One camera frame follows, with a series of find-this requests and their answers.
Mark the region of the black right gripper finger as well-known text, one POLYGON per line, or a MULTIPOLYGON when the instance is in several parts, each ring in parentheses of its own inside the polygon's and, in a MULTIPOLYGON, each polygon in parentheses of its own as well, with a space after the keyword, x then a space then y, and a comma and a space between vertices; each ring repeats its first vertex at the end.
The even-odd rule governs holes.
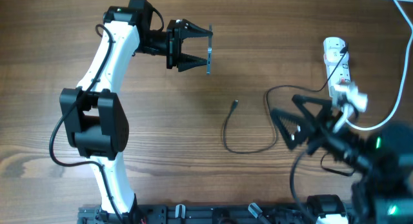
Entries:
POLYGON ((289 150, 303 144, 312 132, 312 127, 306 119, 284 110, 274 108, 270 111, 270 117, 289 150))
POLYGON ((328 119, 332 115, 331 100, 296 94, 292 97, 292 101, 302 112, 304 117, 309 121, 322 121, 328 119), (308 105, 317 106, 318 108, 320 108, 319 112, 316 115, 314 115, 308 109, 308 105))

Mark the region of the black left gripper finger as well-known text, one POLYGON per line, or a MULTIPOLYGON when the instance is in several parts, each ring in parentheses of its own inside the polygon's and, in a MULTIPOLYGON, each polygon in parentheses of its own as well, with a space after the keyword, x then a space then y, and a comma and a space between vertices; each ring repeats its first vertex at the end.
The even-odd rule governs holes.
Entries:
POLYGON ((201 28, 186 19, 183 19, 180 22, 180 38, 181 39, 212 37, 212 36, 213 36, 213 32, 211 30, 201 28))
POLYGON ((207 64, 207 59, 191 56, 188 54, 181 54, 177 60, 178 72, 184 72, 194 67, 205 66, 207 64))

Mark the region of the blue screen smartphone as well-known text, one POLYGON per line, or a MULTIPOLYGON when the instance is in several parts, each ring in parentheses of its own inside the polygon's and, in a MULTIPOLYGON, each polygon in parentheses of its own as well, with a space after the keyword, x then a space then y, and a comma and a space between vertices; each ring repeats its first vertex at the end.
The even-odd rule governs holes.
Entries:
MULTIPOLYGON (((209 24, 209 30, 212 32, 212 24, 209 24)), ((206 65, 206 74, 210 75, 211 74, 211 66, 212 66, 212 36, 208 37, 208 57, 207 57, 207 65, 206 65)))

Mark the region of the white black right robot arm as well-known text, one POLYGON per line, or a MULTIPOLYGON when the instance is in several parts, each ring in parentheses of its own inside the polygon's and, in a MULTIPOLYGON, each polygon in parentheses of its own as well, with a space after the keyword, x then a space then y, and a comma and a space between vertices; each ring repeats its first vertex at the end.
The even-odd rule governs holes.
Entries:
POLYGON ((352 207, 358 223, 412 223, 412 127, 392 123, 367 139, 339 126, 342 111, 332 102, 294 95, 297 116, 279 108, 270 111, 273 124, 287 147, 307 144, 305 153, 319 148, 362 175, 352 187, 352 207))

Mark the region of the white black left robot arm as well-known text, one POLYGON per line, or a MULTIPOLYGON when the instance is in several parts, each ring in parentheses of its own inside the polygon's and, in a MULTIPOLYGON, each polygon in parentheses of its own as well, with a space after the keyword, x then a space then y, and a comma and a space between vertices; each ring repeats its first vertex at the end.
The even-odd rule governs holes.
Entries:
POLYGON ((157 10, 147 0, 130 0, 126 7, 111 6, 96 26, 101 43, 85 76, 75 88, 61 92, 64 127, 71 147, 94 171, 102 202, 92 219, 102 223, 142 223, 136 194, 126 175, 123 152, 129 124, 118 93, 130 60, 138 53, 163 56, 168 69, 184 72, 210 66, 209 58, 184 54, 188 38, 211 38, 211 28, 201 28, 186 19, 163 23, 157 30, 151 22, 157 10))

